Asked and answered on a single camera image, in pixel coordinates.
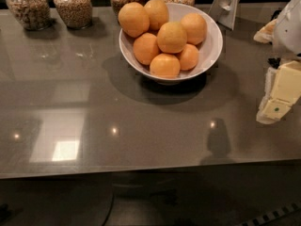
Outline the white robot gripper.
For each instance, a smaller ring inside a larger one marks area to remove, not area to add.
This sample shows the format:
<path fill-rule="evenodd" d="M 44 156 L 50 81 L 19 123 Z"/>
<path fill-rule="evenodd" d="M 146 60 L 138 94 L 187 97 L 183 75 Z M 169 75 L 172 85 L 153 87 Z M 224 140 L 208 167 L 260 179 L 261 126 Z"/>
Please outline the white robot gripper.
<path fill-rule="evenodd" d="M 291 0 L 277 19 L 262 27 L 253 37 L 260 43 L 273 42 L 274 52 L 284 60 L 265 75 L 264 96 L 256 121 L 272 124 L 280 121 L 301 97 L 301 0 Z"/>

